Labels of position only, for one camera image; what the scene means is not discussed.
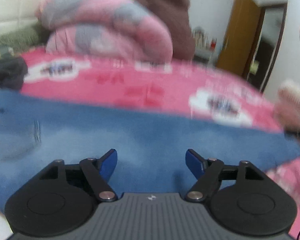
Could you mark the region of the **pink floral bed blanket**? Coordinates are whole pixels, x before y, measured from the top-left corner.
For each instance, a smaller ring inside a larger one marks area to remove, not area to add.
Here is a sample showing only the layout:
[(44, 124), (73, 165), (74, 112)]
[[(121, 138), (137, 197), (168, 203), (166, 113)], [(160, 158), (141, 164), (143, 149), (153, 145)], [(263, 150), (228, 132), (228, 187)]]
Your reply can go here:
[(278, 110), (242, 78), (200, 64), (141, 62), (47, 54), (22, 54), (26, 96), (109, 108), (205, 119), (219, 124), (281, 132)]

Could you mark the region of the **light pink folded blanket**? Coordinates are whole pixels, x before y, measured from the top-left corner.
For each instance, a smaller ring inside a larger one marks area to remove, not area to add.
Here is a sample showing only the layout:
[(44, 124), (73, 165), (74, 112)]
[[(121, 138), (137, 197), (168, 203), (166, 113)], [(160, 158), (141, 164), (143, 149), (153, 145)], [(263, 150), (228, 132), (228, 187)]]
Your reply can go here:
[(287, 103), (276, 103), (274, 106), (274, 118), (280, 125), (288, 130), (300, 130), (300, 108)]

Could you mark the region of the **green floral pillow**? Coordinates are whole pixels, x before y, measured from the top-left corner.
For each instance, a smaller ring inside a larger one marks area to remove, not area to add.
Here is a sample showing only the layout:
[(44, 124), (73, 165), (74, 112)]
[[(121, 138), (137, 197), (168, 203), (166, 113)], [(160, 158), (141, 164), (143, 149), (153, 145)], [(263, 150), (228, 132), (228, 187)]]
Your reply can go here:
[(15, 31), (0, 35), (0, 45), (13, 49), (14, 52), (23, 53), (33, 47), (42, 45), (44, 32), (37, 25), (30, 25)]

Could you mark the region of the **brown wooden door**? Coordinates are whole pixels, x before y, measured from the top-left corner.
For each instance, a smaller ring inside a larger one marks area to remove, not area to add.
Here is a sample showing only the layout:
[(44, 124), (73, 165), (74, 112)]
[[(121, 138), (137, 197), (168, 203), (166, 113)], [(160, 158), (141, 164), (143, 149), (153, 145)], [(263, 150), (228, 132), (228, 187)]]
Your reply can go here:
[(279, 53), (288, 3), (234, 0), (216, 67), (264, 92)]

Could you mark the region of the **blue denim jeans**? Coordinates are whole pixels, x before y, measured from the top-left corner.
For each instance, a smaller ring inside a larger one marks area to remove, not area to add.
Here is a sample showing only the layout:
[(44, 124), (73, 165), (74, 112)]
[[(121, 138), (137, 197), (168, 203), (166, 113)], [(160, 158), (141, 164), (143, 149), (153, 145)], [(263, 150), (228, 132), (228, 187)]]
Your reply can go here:
[(56, 159), (68, 164), (115, 149), (116, 193), (180, 192), (194, 183), (185, 165), (191, 148), (203, 157), (262, 171), (300, 156), (283, 133), (223, 126), (181, 116), (47, 101), (0, 89), (0, 210), (8, 198)]

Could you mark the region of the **cluttered white shelf desk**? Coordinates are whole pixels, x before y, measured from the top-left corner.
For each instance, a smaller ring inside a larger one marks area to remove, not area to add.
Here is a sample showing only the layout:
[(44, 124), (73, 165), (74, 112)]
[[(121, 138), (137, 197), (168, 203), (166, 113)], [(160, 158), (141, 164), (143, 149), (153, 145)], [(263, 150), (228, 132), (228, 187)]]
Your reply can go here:
[(192, 36), (195, 41), (194, 61), (214, 66), (218, 53), (216, 48), (214, 52), (210, 51), (210, 44), (211, 40), (215, 38), (209, 38), (208, 33), (199, 26), (192, 30)]

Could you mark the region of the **black crumpled garment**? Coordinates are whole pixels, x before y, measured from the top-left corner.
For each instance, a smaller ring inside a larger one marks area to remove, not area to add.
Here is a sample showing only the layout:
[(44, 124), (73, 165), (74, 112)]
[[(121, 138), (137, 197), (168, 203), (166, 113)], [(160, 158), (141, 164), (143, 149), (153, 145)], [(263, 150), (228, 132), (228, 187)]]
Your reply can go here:
[(19, 91), (24, 84), (28, 67), (22, 57), (11, 57), (0, 60), (0, 88)]

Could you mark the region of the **person in mauve jacket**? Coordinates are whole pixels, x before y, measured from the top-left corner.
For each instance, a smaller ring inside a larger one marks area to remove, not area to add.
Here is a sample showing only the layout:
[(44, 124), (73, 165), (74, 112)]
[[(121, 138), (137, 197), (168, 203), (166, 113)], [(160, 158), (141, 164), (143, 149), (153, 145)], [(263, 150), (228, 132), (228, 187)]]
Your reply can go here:
[(191, 61), (195, 52), (195, 41), (189, 20), (190, 0), (136, 0), (162, 20), (168, 27), (173, 58)]

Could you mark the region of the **pink grey folded duvet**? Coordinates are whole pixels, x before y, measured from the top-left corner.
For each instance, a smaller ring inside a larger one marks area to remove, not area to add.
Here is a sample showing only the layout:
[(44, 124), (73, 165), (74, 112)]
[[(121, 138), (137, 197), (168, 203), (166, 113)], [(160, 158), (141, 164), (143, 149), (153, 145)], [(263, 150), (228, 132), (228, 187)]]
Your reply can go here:
[(51, 34), (46, 52), (171, 62), (166, 24), (132, 0), (47, 0), (37, 12)]

